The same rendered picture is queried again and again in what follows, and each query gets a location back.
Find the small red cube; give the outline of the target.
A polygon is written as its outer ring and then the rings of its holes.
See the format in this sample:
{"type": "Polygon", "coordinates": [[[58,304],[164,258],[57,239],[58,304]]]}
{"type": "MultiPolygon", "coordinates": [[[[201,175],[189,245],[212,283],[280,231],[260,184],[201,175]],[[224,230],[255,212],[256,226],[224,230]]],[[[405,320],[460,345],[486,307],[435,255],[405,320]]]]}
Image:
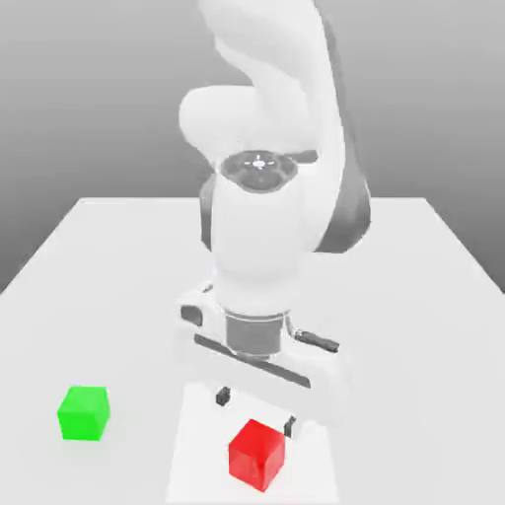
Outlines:
{"type": "Polygon", "coordinates": [[[285,463],[283,433],[250,419],[228,445],[229,475],[264,492],[285,463]]]}

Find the small green cube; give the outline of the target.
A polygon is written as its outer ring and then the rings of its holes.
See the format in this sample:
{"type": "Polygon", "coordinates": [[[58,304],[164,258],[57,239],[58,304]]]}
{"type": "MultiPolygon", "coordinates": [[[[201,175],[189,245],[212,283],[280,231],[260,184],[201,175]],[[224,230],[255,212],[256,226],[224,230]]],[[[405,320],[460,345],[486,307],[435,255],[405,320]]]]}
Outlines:
{"type": "Polygon", "coordinates": [[[108,391],[105,387],[72,386],[57,409],[64,440],[101,440],[110,417],[108,391]]]}

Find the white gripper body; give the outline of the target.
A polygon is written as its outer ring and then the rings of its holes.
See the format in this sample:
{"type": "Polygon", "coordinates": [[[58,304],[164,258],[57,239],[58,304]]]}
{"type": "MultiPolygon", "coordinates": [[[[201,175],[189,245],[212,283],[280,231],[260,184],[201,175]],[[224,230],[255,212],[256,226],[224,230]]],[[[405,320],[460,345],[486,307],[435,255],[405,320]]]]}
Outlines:
{"type": "Polygon", "coordinates": [[[174,359],[187,381],[226,386],[304,420],[331,425],[350,396],[346,358],[281,336],[281,351],[267,360],[243,357],[193,325],[177,325],[174,359]]]}

